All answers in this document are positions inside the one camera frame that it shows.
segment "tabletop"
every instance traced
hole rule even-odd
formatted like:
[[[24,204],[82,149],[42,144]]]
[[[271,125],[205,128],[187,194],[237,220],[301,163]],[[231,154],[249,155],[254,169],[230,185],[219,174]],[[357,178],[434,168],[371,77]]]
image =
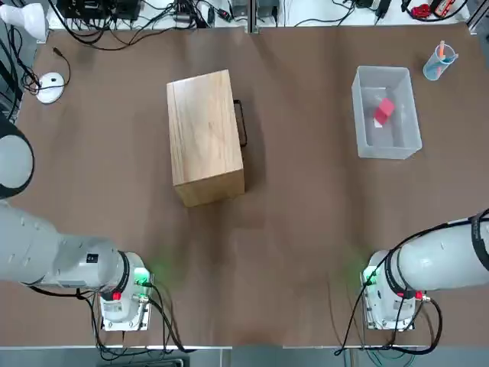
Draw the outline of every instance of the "tabletop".
[[[422,66],[441,39],[460,57],[429,82]],[[60,31],[40,48],[37,73],[66,75],[54,46],[72,79],[52,105],[24,98],[18,127],[36,171],[11,204],[60,232],[137,252],[169,289],[184,345],[337,346],[375,250],[489,206],[489,77],[464,24],[169,31],[118,52]],[[410,69],[423,149],[405,161],[357,155],[359,65]],[[243,105],[246,193],[187,209],[172,187],[166,84],[219,70],[229,70]],[[441,344],[487,345],[487,290],[432,294],[444,315]],[[93,346],[84,302],[19,284],[0,291],[0,345]],[[161,345],[154,315],[149,331],[126,333],[124,343]],[[352,346],[362,343],[360,311],[356,321]],[[423,319],[399,343],[428,345],[427,330]],[[119,334],[107,343],[121,343]],[[366,343],[388,337],[367,333]]]

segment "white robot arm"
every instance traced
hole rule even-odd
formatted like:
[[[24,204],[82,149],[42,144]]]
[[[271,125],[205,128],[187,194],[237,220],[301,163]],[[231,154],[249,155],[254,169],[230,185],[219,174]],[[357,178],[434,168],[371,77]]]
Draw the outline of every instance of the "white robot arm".
[[[376,252],[361,276],[362,284],[367,282],[363,295],[368,328],[403,331],[411,324],[422,291],[489,283],[489,226],[482,219],[487,212],[437,226],[395,251]]]
[[[108,239],[64,235],[2,200],[20,193],[34,171],[26,137],[0,116],[0,281],[84,288],[100,294],[106,330],[146,330],[150,274],[139,256]]]

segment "wooden box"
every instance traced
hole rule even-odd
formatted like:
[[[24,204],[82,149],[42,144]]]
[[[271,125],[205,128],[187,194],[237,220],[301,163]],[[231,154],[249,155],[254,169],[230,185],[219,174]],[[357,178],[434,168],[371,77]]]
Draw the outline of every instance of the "wooden box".
[[[245,192],[227,70],[167,84],[173,185],[185,206]]]

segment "red block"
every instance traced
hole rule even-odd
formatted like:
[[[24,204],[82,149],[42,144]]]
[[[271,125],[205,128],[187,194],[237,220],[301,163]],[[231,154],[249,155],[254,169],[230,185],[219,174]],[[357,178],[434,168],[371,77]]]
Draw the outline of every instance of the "red block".
[[[390,115],[392,115],[393,111],[394,104],[392,103],[392,101],[390,101],[390,99],[388,98],[384,98],[382,99],[380,105],[375,109],[374,119],[379,124],[383,125],[387,122],[387,119]]]

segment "clear cup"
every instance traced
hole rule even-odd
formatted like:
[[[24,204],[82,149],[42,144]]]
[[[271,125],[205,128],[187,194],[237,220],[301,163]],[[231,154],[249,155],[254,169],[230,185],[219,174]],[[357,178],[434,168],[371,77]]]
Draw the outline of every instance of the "clear cup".
[[[439,56],[439,53],[440,45],[436,46],[435,52],[423,67],[423,74],[425,74],[427,80],[438,80],[446,68],[452,65],[458,57],[453,48],[447,44],[445,44],[443,51],[445,56],[443,59]]]

